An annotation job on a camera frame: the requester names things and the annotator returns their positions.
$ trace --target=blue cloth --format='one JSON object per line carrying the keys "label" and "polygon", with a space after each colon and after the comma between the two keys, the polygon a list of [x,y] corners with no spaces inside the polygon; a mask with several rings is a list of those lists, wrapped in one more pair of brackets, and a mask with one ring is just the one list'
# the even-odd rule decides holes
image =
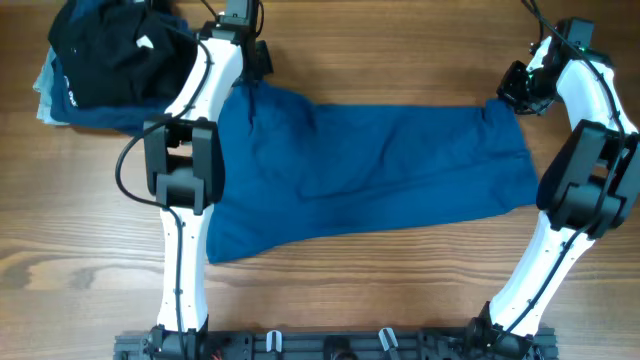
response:
{"label": "blue cloth", "polygon": [[166,100],[149,100],[143,106],[95,107],[78,109],[71,103],[69,88],[62,64],[56,58],[51,91],[51,116],[72,125],[96,129],[115,129],[129,135],[142,133],[144,120],[154,114],[162,114],[170,105]]}
{"label": "blue cloth", "polygon": [[485,108],[315,106],[263,82],[234,90],[219,131],[226,185],[209,226],[211,263],[535,203],[530,153],[498,100]]}

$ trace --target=stack of clothes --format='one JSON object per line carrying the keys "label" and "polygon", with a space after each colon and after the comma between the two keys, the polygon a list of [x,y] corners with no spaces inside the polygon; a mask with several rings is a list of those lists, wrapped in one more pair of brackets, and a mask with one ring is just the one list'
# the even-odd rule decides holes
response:
{"label": "stack of clothes", "polygon": [[188,32],[184,20],[135,0],[69,0],[34,84],[38,119],[140,133],[178,96],[195,61],[195,43],[169,27]]}

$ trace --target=black cable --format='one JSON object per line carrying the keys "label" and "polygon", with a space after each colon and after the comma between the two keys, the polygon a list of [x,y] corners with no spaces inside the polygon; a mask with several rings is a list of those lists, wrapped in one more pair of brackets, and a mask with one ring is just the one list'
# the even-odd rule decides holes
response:
{"label": "black cable", "polygon": [[258,29],[258,31],[256,32],[256,38],[260,36],[260,34],[262,34],[262,27],[264,26],[264,4],[262,4],[262,1],[258,1],[258,6],[260,6],[260,28]]}
{"label": "black cable", "polygon": [[[149,8],[146,8],[147,10],[147,15],[148,16],[152,16],[151,15],[151,11],[149,11]],[[120,153],[120,156],[118,157],[118,161],[116,162],[116,169],[115,169],[115,178],[116,178],[116,185],[118,185],[118,189],[120,189],[120,191],[127,196],[128,198],[130,198],[133,201],[136,201],[138,203],[141,204],[145,204],[145,205],[150,205],[150,206],[155,206],[155,207],[159,207],[164,211],[168,211],[174,218],[175,222],[176,222],[176,227],[178,229],[178,245],[177,245],[177,252],[176,252],[176,284],[175,284],[175,289],[174,289],[174,293],[175,293],[175,301],[176,301],[176,320],[178,323],[178,338],[179,338],[179,342],[180,342],[180,351],[182,352],[182,357],[187,360],[187,351],[184,347],[184,338],[183,338],[183,334],[182,334],[182,309],[180,307],[180,295],[182,294],[182,289],[180,287],[180,277],[181,277],[181,271],[182,271],[182,222],[180,221],[180,217],[178,216],[178,214],[176,214],[175,211],[173,211],[171,208],[169,208],[168,206],[165,206],[159,202],[156,201],[152,201],[152,200],[147,200],[147,199],[143,199],[140,198],[136,195],[133,195],[131,192],[129,192],[129,190],[127,190],[124,186],[124,184],[122,183],[122,165],[124,163],[124,159],[127,157],[127,154],[129,154],[129,151],[131,151],[131,149],[133,148],[133,146],[140,141],[141,139],[144,139],[145,136],[149,135],[150,133],[152,133],[153,131],[155,131],[156,129],[168,125],[170,123],[173,122],[177,122],[180,120],[180,118],[182,118],[182,116],[184,116],[187,112],[189,112],[189,110],[193,109],[193,104],[195,103],[196,99],[198,98],[198,95],[200,95],[200,92],[202,92],[202,88],[204,87],[207,78],[209,77],[209,73],[211,72],[211,65],[213,64],[212,60],[211,60],[211,53],[209,52],[209,49],[207,49],[206,46],[204,46],[204,44],[202,43],[202,41],[200,41],[199,39],[194,38],[193,36],[184,33],[178,29],[176,29],[173,26],[170,26],[169,24],[164,23],[162,20],[158,20],[158,23],[161,24],[163,27],[165,27],[166,29],[175,32],[176,34],[180,35],[180,36],[184,36],[187,39],[189,39],[190,41],[193,41],[197,46],[200,46],[203,50],[204,53],[206,55],[207,58],[207,63],[205,66],[205,71],[204,74],[202,75],[202,79],[200,80],[200,83],[198,84],[198,86],[196,87],[196,90],[194,91],[193,95],[191,96],[191,98],[189,99],[189,101],[187,102],[187,105],[185,106],[185,108],[180,111],[178,114],[176,115],[172,115],[170,118],[168,119],[164,119],[161,120],[155,124],[153,124],[152,126],[148,127],[147,129],[145,129],[142,134],[140,135],[136,135],[133,137],[133,139],[131,139],[131,141],[129,141],[129,143],[127,145],[125,145],[125,147],[122,149],[122,152]]]}
{"label": "black cable", "polygon": [[560,256],[558,257],[558,260],[556,261],[556,263],[554,264],[553,268],[549,272],[549,275],[547,276],[547,278],[543,282],[542,287],[540,288],[540,290],[538,290],[536,295],[533,297],[533,299],[531,299],[531,301],[527,305],[526,309],[522,312],[522,314],[520,314],[520,316],[518,316],[518,318],[511,324],[511,326],[509,326],[509,328],[507,328],[507,330],[501,332],[501,334],[498,336],[496,341],[493,342],[493,344],[491,344],[490,348],[496,346],[502,340],[504,340],[504,338],[507,336],[507,334],[511,333],[513,331],[513,329],[515,329],[516,326],[518,326],[520,324],[520,322],[522,322],[522,320],[536,306],[538,300],[540,300],[540,297],[542,296],[542,294],[547,289],[547,286],[549,285],[549,283],[551,282],[551,280],[555,276],[556,272],[558,271],[558,268],[560,267],[560,264],[562,263],[562,261],[566,257],[567,253],[569,252],[569,250],[573,246],[573,243],[578,238],[578,236],[583,234],[585,231],[589,230],[589,228],[591,228],[592,226],[596,225],[600,221],[600,211],[602,210],[602,205],[604,204],[605,197],[606,197],[607,193],[609,192],[609,187],[611,186],[611,182],[613,181],[613,178],[614,178],[614,176],[616,174],[618,165],[620,164],[620,161],[622,160],[622,153],[623,153],[624,145],[625,145],[625,133],[624,133],[624,127],[622,125],[622,122],[620,121],[620,112],[617,109],[615,98],[613,97],[613,93],[611,92],[611,89],[609,88],[609,85],[607,84],[606,80],[604,79],[604,76],[598,71],[598,69],[596,69],[596,67],[582,53],[582,51],[578,50],[573,44],[571,44],[567,39],[565,39],[562,36],[562,34],[560,34],[555,29],[555,27],[552,26],[549,23],[549,21],[547,21],[547,19],[545,19],[542,16],[540,11],[537,10],[537,6],[536,7],[531,6],[531,4],[527,3],[526,0],[520,0],[520,1],[524,4],[524,6],[527,8],[527,10],[529,10],[529,12],[531,12],[536,18],[538,18],[538,21],[540,23],[544,24],[544,26],[546,26],[549,30],[551,30],[551,32],[556,37],[558,37],[560,39],[560,41],[562,41],[565,45],[567,45],[578,56],[578,58],[583,60],[585,62],[585,64],[587,65],[587,67],[589,68],[589,70],[591,70],[596,75],[596,78],[598,79],[598,81],[600,82],[600,84],[602,85],[602,87],[605,90],[605,93],[607,95],[607,100],[609,102],[609,105],[611,106],[613,121],[615,122],[616,127],[618,128],[618,134],[619,134],[619,137],[618,137],[618,141],[619,141],[618,142],[618,154],[616,155],[616,159],[614,160],[614,163],[611,166],[611,169],[609,170],[609,174],[607,175],[605,183],[604,183],[604,185],[602,187],[602,191],[600,191],[600,195],[598,196],[598,201],[596,202],[596,207],[595,207],[595,210],[594,210],[593,217],[591,218],[590,221],[587,222],[586,225],[584,225],[582,228],[578,229],[569,238],[569,240],[564,244],[564,246],[562,248],[562,251],[560,252]]}
{"label": "black cable", "polygon": [[211,15],[213,15],[213,18],[216,20],[216,22],[218,22],[218,14],[216,13],[215,10],[213,10],[213,8],[211,7],[211,5],[209,5],[209,3],[207,2],[207,0],[200,0],[202,2],[202,4],[204,6],[207,7],[207,9],[209,9],[209,12],[211,12]]}

